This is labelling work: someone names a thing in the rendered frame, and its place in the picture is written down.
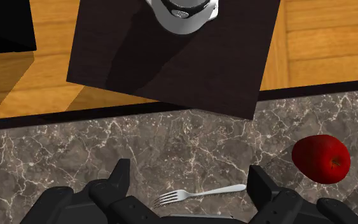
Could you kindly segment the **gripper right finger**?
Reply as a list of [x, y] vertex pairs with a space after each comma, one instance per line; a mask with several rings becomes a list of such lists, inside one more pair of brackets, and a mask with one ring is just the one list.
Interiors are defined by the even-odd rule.
[[343, 202], [319, 198], [313, 204], [279, 187], [259, 165], [249, 166], [247, 194], [258, 210], [249, 224], [358, 224], [358, 215]]

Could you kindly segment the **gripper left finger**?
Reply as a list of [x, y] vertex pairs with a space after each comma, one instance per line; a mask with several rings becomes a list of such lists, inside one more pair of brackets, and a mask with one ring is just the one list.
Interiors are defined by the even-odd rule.
[[78, 193], [68, 186], [45, 190], [20, 224], [162, 224], [160, 217], [128, 196], [130, 160], [121, 158], [110, 177], [96, 179]]

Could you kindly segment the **red apple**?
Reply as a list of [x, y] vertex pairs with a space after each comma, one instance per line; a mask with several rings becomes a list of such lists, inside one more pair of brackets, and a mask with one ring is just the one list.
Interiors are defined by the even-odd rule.
[[330, 135], [308, 136], [294, 144], [295, 166], [314, 182], [330, 185], [343, 180], [350, 170], [350, 153], [337, 138]]

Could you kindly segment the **silver fork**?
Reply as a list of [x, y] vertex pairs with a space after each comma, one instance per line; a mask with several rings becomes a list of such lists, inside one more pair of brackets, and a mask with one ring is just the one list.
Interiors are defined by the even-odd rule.
[[246, 188], [247, 185], [237, 184], [237, 185], [226, 186], [226, 187], [217, 188], [201, 193], [189, 193], [186, 190], [175, 190], [158, 196], [153, 202], [153, 207], [162, 207], [167, 204], [181, 202], [189, 198], [199, 198], [199, 197], [206, 197], [211, 195], [221, 195], [227, 193], [242, 192]]

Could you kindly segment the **dark robot stand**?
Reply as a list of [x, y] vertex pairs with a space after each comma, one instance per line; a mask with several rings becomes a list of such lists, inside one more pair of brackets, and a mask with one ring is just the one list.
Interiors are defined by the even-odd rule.
[[164, 29], [146, 0], [81, 0], [67, 80], [251, 119], [280, 0], [219, 0], [199, 30]]

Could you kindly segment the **black cabinet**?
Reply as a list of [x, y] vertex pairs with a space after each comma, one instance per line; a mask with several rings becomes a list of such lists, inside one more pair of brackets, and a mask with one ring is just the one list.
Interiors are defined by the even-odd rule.
[[0, 53], [37, 50], [29, 0], [0, 0]]

